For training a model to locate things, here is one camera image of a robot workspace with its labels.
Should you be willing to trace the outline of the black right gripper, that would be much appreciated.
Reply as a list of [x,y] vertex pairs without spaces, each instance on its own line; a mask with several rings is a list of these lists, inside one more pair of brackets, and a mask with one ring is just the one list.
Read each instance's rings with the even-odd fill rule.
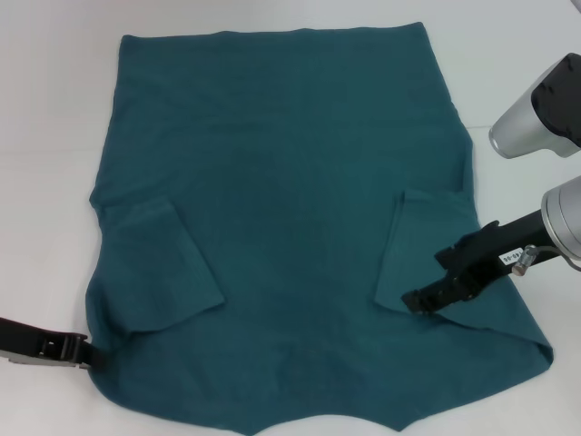
[[491,283],[509,274],[500,259],[505,253],[528,245],[550,245],[539,210],[505,225],[494,221],[463,236],[434,257],[447,278],[406,292],[401,300],[412,313],[433,313],[456,302],[478,297]]

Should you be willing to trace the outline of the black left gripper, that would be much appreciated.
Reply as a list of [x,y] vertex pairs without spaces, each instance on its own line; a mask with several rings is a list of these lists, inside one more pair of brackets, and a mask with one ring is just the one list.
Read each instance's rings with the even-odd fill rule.
[[13,363],[39,363],[43,356],[53,357],[44,364],[49,366],[101,369],[106,364],[103,351],[87,341],[81,333],[47,332],[41,329],[1,319],[1,356]]

